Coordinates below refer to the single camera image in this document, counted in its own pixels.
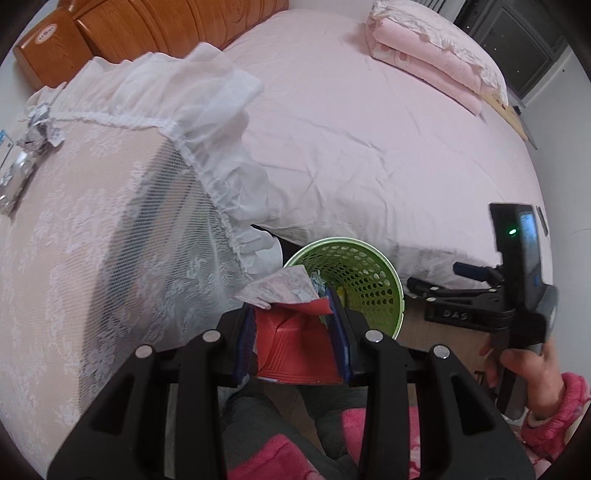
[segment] green trash can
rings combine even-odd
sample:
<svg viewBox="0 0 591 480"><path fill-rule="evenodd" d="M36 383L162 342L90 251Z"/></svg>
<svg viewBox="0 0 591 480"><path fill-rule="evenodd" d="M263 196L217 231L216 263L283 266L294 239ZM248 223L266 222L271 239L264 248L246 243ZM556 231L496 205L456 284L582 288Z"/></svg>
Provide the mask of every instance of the green trash can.
<svg viewBox="0 0 591 480"><path fill-rule="evenodd" d="M304 265L308 274L345 290L345 306L365 315L370 328L396 338L404 316L404 296L390 261L371 245L347 237L318 240L291 257L286 267Z"/></svg>

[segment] screen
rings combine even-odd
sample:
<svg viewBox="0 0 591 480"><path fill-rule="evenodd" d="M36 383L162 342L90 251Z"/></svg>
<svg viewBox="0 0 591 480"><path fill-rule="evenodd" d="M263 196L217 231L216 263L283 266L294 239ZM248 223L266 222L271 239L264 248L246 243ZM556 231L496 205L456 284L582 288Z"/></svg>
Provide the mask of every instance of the screen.
<svg viewBox="0 0 591 480"><path fill-rule="evenodd" d="M519 217L521 224L521 239L524 247L525 271L530 274L540 263L540 247L538 246L538 231L533 212L522 213Z"/></svg>

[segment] wooden floor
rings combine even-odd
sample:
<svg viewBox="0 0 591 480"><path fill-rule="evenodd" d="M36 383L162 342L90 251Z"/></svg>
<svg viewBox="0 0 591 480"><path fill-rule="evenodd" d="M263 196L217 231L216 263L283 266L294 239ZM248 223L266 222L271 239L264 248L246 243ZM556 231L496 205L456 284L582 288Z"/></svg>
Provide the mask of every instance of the wooden floor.
<svg viewBox="0 0 591 480"><path fill-rule="evenodd" d="M443 343L456 354L470 372L482 370L483 359L478 356L478 350L486 339L485 333L425 322L423 316L424 303L407 298L398 343L420 350L429 350L436 343ZM314 422L308 416L304 401L297 389L292 385L265 384L265 392L281 415L295 425L303 436L322 449ZM409 389L409 402L415 403L412 388Z"/></svg>

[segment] gray pants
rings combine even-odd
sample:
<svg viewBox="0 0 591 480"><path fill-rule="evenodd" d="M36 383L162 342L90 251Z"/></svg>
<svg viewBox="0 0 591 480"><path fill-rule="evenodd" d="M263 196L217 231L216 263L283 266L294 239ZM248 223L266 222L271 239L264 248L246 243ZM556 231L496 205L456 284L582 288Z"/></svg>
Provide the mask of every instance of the gray pants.
<svg viewBox="0 0 591 480"><path fill-rule="evenodd" d="M273 436L283 434L326 480L356 478L357 467L347 453L340 414L349 408L365 408L367 389L346 385L302 385L298 389L326 455L281 417L261 383L253 379L228 400L220 420L228 470L246 462Z"/></svg>

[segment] hand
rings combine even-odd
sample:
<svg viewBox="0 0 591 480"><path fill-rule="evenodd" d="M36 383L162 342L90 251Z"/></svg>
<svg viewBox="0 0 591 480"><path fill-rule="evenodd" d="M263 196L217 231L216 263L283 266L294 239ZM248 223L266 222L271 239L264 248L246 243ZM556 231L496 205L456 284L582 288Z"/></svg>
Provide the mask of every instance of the hand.
<svg viewBox="0 0 591 480"><path fill-rule="evenodd" d="M527 406L537 420L545 420L558 412L564 397L564 381L558 368L554 339L544 344L542 355L529 350L507 349L500 357L494 351L490 338L480 349L485 361L485 378L489 387L499 382L499 362L505 368L523 377L527 382Z"/></svg>

